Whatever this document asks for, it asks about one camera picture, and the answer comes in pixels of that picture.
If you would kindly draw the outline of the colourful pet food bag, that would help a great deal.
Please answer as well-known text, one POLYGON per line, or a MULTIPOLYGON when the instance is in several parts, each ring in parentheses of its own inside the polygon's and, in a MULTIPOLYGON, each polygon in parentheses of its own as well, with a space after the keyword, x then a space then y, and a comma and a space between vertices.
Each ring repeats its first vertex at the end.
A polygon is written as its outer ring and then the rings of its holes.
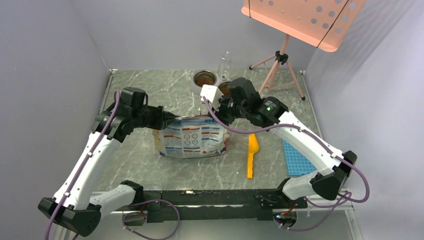
POLYGON ((180 117, 165 129, 154 129, 152 135, 160 155, 179 159, 223 155, 230 137, 226 128, 207 115, 180 117))

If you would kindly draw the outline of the yellow plastic scoop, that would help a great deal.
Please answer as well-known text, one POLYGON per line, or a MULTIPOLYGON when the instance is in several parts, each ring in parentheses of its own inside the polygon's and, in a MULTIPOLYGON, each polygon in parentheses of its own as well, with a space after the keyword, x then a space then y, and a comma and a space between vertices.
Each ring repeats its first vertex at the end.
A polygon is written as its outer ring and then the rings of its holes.
POLYGON ((257 140, 256 134, 251 133, 248 138, 248 153, 247 153, 247 168, 246 168, 246 177, 249 180, 253 178, 254 157, 259 150, 260 150, 260 146, 259 146, 259 142, 257 140))

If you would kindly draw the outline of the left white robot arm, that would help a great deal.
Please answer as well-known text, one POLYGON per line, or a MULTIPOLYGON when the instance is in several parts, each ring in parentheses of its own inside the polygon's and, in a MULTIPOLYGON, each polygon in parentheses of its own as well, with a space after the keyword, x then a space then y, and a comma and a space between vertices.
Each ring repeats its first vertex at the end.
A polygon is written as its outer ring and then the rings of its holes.
POLYGON ((142 185, 130 180, 116 188, 93 195, 102 169, 135 129, 163 130, 177 119, 163 106, 150 106, 147 93, 126 87, 114 93, 113 104, 99 113, 88 141, 66 181, 52 197, 44 197, 38 209, 49 219, 44 238, 48 239, 53 225, 68 229, 76 236, 89 236, 102 218, 120 209, 159 210, 160 195, 144 192, 142 185))

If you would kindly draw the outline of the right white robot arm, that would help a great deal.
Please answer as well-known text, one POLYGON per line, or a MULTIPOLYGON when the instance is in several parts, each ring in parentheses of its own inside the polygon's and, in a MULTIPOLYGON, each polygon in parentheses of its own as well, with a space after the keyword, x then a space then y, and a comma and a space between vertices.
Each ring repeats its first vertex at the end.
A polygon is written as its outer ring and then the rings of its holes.
POLYGON ((300 177, 286 178, 276 193, 276 202, 288 208, 296 199, 319 195, 335 200, 350 176, 357 160, 352 151, 342 152, 306 127, 280 100, 261 97, 253 83, 243 77, 230 82, 231 96, 224 95, 214 85, 203 85, 201 101, 206 104, 209 116, 227 130, 238 134, 250 134, 248 130, 232 128, 235 119, 246 119, 257 130, 253 134, 269 132, 289 143, 306 157, 315 171, 300 177))

